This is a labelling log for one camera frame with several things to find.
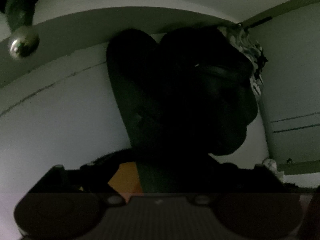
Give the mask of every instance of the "white ceiling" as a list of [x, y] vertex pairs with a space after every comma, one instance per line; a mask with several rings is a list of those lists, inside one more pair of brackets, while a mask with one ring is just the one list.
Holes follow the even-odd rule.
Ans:
[[[136, 28], [156, 33], [168, 25], [183, 24], [183, 22], [194, 24], [203, 20], [207, 23], [216, 23], [221, 19], [241, 22], [286, 1], [289, 0], [39, 0], [36, 5], [34, 25], [40, 29], [41, 43], [36, 54], [26, 61], [14, 62], [8, 57], [6, 44], [10, 30], [4, 16], [0, 15], [0, 88], [40, 64], [76, 49], [106, 41], [113, 35], [112, 32], [119, 31], [119, 28], [134, 25]], [[176, 10], [173, 13], [167, 10], [152, 12], [146, 9], [138, 14], [106, 10], [114, 7], [153, 7]], [[181, 10], [190, 13], [183, 15]], [[68, 16], [73, 14], [75, 15], [71, 17], [73, 20], [69, 21]]]

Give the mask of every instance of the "ribbed black surface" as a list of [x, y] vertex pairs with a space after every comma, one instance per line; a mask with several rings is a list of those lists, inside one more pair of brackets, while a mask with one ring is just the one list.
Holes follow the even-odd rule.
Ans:
[[245, 239], [226, 229], [207, 207], [186, 198], [133, 198], [110, 208], [100, 224], [77, 240], [227, 240]]

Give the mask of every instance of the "dark groove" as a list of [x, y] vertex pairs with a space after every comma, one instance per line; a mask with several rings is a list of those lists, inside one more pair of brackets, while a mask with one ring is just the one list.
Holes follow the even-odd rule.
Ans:
[[4, 116], [5, 114], [9, 113], [9, 112], [10, 112], [12, 109], [14, 109], [16, 106], [19, 106], [19, 105], [21, 105], [23, 102], [25, 102], [26, 100], [34, 97], [36, 94], [38, 94], [38, 93], [40, 93], [40, 92], [42, 92], [42, 91], [44, 91], [44, 90], [47, 90], [47, 89], [50, 88], [50, 87], [53, 87], [54, 85], [56, 85], [56, 84], [58, 84], [58, 83], [60, 83], [60, 82], [62, 82], [62, 81], [64, 81], [64, 80], [68, 79], [69, 77], [76, 76], [76, 75], [78, 75], [78, 74], [81, 73], [81, 72], [84, 72], [84, 71], [86, 71], [86, 70], [88, 70], [88, 69], [91, 69], [91, 68], [93, 68], [93, 67], [99, 66], [99, 65], [104, 64], [104, 63], [105, 63], [105, 61], [102, 62], [102, 63], [99, 63], [99, 64], [97, 64], [97, 65], [84, 68], [84, 69], [82, 69], [82, 70], [80, 70], [80, 71], [75, 71], [75, 72], [73, 72], [72, 74], [66, 76], [66, 77], [63, 78], [63, 79], [60, 79], [60, 80], [58, 80], [58, 81], [56, 81], [56, 82], [53, 82], [53, 83], [50, 84], [50, 85], [47, 85], [47, 86], [45, 86], [45, 87], [43, 87], [43, 88], [38, 89], [37, 91], [33, 92], [32, 94], [30, 94], [30, 95], [26, 96], [25, 98], [21, 99], [19, 102], [15, 103], [15, 104], [13, 104], [13, 105], [11, 105], [11, 106], [9, 106], [7, 109], [5, 109], [4, 111], [2, 111], [2, 112], [0, 113], [0, 118], [1, 118], [2, 116]]
[[316, 112], [316, 113], [312, 113], [312, 114], [298, 115], [296, 117], [289, 117], [289, 118], [279, 119], [279, 120], [276, 120], [276, 121], [271, 121], [271, 123], [273, 123], [273, 122], [281, 122], [281, 121], [286, 121], [286, 120], [292, 120], [292, 119], [301, 118], [301, 117], [307, 117], [307, 116], [311, 116], [311, 115], [315, 115], [315, 114], [320, 114], [320, 112]]
[[291, 128], [291, 129], [286, 129], [286, 130], [273, 131], [273, 133], [287, 132], [287, 131], [293, 131], [293, 130], [300, 130], [300, 129], [310, 128], [310, 127], [315, 127], [315, 126], [320, 126], [320, 123], [313, 124], [313, 125], [306, 125], [306, 126], [302, 126], [302, 127]]

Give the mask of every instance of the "shiny metal ball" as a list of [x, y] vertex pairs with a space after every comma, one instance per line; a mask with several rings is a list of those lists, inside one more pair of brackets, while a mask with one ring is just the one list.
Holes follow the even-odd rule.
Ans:
[[31, 26], [21, 26], [15, 30], [9, 39], [10, 56], [19, 60], [30, 56], [39, 46], [39, 35]]

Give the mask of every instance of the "orange fabric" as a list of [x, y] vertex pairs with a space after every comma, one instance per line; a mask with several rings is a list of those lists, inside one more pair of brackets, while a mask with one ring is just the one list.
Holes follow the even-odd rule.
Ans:
[[143, 195], [135, 162], [122, 163], [108, 183], [128, 202], [133, 195]]

